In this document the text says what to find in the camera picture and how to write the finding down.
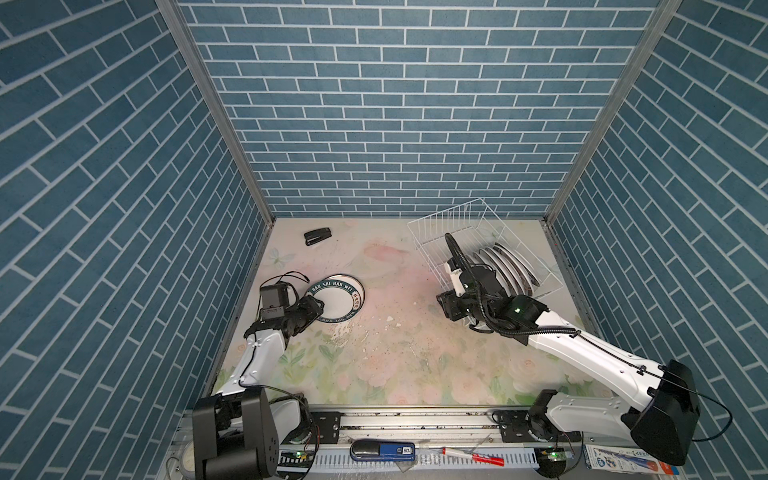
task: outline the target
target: wire rack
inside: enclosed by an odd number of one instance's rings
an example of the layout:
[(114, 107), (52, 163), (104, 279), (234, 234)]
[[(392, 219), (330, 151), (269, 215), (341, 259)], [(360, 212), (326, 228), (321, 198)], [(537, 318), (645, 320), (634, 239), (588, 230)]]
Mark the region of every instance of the wire rack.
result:
[(474, 253), (481, 248), (500, 243), (522, 255), (533, 266), (533, 274), (540, 283), (533, 291), (533, 297), (536, 299), (544, 298), (563, 287), (560, 277), (552, 272), (481, 198), (408, 222), (408, 228), (416, 248), (427, 262), (429, 270), (437, 277), (443, 291), (453, 289), (451, 279), (443, 266), (452, 256), (445, 243), (446, 233), (453, 235), (466, 253)]

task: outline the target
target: blue and black tool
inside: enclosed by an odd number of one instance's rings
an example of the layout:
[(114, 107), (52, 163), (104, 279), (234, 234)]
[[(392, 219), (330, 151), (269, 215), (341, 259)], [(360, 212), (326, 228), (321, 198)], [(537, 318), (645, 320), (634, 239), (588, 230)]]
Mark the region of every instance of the blue and black tool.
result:
[(414, 462), (416, 445), (408, 442), (357, 440), (349, 447), (355, 462)]

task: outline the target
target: metal corner post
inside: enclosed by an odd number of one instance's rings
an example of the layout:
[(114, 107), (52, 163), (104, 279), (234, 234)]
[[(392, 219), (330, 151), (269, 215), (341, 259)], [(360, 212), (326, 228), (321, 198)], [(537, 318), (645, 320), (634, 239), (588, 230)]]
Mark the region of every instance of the metal corner post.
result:
[(177, 0), (156, 0), (156, 3), (160, 14), (163, 15), (163, 20), (168, 25), (170, 35), (176, 41), (176, 46), (179, 48), (181, 56), (184, 57), (184, 61), (190, 69), (195, 84), (200, 89), (200, 94), (203, 95), (203, 100), (205, 100), (208, 110), (210, 110), (210, 114), (219, 128), (221, 137), (232, 154), (237, 170), (243, 175), (248, 191), (251, 197), (253, 197), (253, 201), (256, 202), (256, 206), (264, 217), (267, 226), (271, 227), (275, 217), (272, 215), (270, 205), (259, 188), (256, 176), (253, 174), (253, 169), (248, 162), (245, 150), (243, 150), (243, 145), (237, 138), (234, 126), (230, 121), (229, 115), (227, 115), (227, 110), (224, 109), (214, 81), (208, 74), (203, 57), (200, 55), (197, 44), (192, 37), (192, 32), (187, 25), (187, 21), (184, 19), (184, 13), (182, 13)]
[(557, 218), (563, 209), (568, 195), (576, 187), (579, 177), (581, 177), (581, 174), (584, 173), (584, 170), (592, 160), (592, 155), (594, 155), (598, 145), (603, 140), (608, 128), (611, 126), (611, 122), (616, 117), (616, 113), (618, 113), (619, 108), (624, 103), (624, 99), (629, 95), (632, 85), (634, 85), (637, 77), (640, 76), (645, 62), (650, 58), (650, 54), (654, 52), (656, 44), (661, 39), (664, 30), (667, 29), (681, 2), (682, 0), (659, 0), (658, 6), (650, 16), (640, 41), (637, 43), (637, 47), (632, 51), (632, 55), (630, 55), (624, 70), (616, 80), (616, 85), (608, 96), (605, 106), (594, 121), (592, 130), (584, 139), (584, 143), (581, 145), (581, 149), (576, 155), (570, 171), (565, 176), (560, 190), (558, 190), (554, 200), (549, 205), (544, 217), (546, 223), (552, 225), (554, 219)]

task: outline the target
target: brick wall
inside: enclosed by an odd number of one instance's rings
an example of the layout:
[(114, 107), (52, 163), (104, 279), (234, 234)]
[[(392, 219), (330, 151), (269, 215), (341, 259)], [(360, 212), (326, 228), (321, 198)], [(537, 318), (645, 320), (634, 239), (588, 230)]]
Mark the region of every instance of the brick wall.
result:
[(0, 2), (0, 478), (153, 478), (262, 230), (152, 0)]
[(540, 217), (656, 3), (181, 2), (270, 204), (301, 217)]
[[(555, 222), (605, 336), (735, 415), (689, 478), (765, 478), (768, 2), (684, 0)], [(725, 423), (703, 403), (697, 436)]]

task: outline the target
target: scratched table surface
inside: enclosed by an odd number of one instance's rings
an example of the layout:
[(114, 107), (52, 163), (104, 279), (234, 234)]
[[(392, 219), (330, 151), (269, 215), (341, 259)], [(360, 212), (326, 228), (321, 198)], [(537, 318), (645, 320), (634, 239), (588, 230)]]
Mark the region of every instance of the scratched table surface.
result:
[[(542, 389), (575, 395), (611, 391), (560, 359), (499, 335), (447, 320), (435, 300), (442, 288), (401, 219), (279, 219), (227, 350), (214, 391), (245, 350), (256, 319), (259, 285), (289, 270), (312, 283), (346, 273), (364, 286), (360, 312), (344, 323), (314, 322), (289, 341), (268, 385), (303, 392), (315, 405), (529, 405)], [(559, 275), (536, 220), (505, 220)], [(330, 227), (333, 236), (307, 247), (303, 234)], [(307, 285), (292, 280), (299, 295)], [(563, 287), (545, 299), (582, 326)]]

